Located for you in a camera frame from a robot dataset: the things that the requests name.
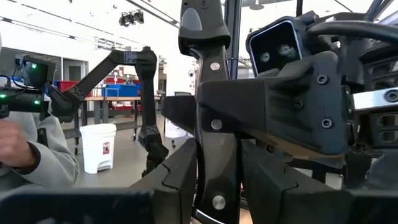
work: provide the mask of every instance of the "person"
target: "person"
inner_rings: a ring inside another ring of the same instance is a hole
[[[0,119],[0,198],[31,187],[72,187],[78,173],[58,118],[11,111]]]

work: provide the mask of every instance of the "gray sleeve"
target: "gray sleeve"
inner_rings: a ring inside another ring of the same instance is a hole
[[[48,147],[37,142],[29,142],[40,152],[40,162],[33,172],[22,175],[23,178],[43,187],[73,186],[79,174],[79,164],[68,149],[58,118],[49,116],[39,121],[34,114],[34,119],[37,129],[46,129]]]

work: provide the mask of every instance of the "red bin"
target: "red bin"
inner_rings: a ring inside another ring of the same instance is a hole
[[[59,81],[58,82],[58,89],[61,91],[65,91],[69,89],[70,87],[76,85],[78,82],[77,81]]]

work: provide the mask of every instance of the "white trash can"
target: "white trash can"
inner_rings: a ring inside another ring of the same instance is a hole
[[[87,125],[80,127],[80,133],[85,172],[96,174],[99,170],[112,169],[116,125]]]

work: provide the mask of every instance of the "gray jacket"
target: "gray jacket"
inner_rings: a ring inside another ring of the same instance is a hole
[[[58,118],[50,116],[39,121],[39,114],[10,112],[8,121],[17,122],[24,130],[24,137],[40,153],[40,162],[30,174],[21,174],[11,167],[0,168],[0,198],[15,190],[31,187],[71,187],[79,173],[75,156],[67,147]],[[37,142],[37,130],[47,131],[48,147]]]

